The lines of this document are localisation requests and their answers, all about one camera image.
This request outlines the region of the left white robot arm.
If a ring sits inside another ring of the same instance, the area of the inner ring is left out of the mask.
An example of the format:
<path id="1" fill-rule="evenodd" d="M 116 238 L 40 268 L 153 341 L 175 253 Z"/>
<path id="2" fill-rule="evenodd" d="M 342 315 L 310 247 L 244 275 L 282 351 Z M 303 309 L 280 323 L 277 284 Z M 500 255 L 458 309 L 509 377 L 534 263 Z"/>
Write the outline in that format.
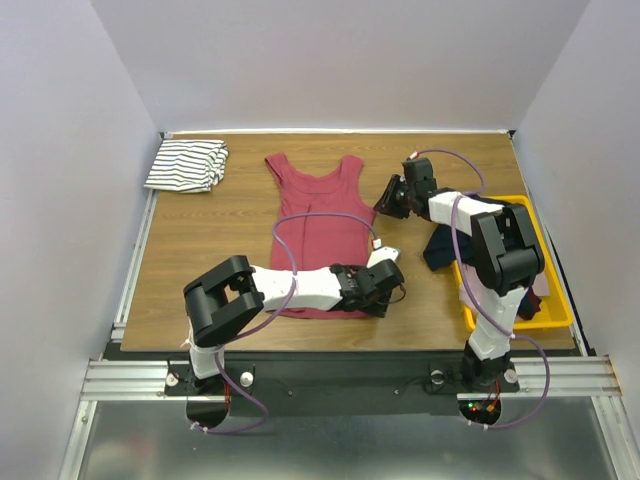
<path id="1" fill-rule="evenodd" d="M 271 270 L 232 256 L 183 289 L 189 321 L 188 382 L 199 393 L 222 382 L 225 346 L 241 336 L 253 318 L 286 310 L 362 313 L 382 318 L 404 276 L 394 258 L 365 266 L 334 264 L 317 270 Z"/>

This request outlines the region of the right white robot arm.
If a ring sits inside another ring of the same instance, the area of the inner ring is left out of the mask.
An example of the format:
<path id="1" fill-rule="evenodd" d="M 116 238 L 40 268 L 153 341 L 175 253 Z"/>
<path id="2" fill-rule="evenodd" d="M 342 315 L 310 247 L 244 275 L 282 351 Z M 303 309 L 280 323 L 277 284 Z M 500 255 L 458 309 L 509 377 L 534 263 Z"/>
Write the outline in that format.
<path id="1" fill-rule="evenodd" d="M 415 214 L 448 226 L 457 262 L 462 261 L 458 235 L 470 238 L 480 285 L 474 288 L 467 279 L 462 281 L 477 316 L 460 378 L 466 387 L 482 390 L 509 369 L 519 306 L 545 267 L 532 220 L 521 204 L 492 203 L 438 187 L 422 152 L 412 153 L 402 166 L 403 173 L 391 177 L 374 209 L 399 219 Z"/>

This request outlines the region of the maroon tank top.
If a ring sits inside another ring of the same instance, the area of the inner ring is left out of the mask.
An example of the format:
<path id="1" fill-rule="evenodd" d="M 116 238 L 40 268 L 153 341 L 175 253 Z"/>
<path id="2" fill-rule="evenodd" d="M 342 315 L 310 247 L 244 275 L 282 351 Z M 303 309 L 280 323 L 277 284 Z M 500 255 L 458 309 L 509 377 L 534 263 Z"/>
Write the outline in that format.
<path id="1" fill-rule="evenodd" d="M 297 267 L 364 265 L 375 212 L 359 193 L 363 160 L 346 155 L 322 177 L 296 170 L 282 152 L 267 156 L 265 163 L 279 189 L 278 217 L 291 218 L 278 226 L 277 233 Z"/>

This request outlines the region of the black white striped tank top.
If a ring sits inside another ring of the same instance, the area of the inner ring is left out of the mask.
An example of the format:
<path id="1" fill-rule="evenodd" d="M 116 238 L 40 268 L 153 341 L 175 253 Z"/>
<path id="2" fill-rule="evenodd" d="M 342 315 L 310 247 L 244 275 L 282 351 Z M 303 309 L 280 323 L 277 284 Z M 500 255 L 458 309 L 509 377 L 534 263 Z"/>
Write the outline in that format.
<path id="1" fill-rule="evenodd" d="M 229 149 L 222 140 L 163 140 L 144 182 L 150 190 L 210 192 L 225 176 Z"/>

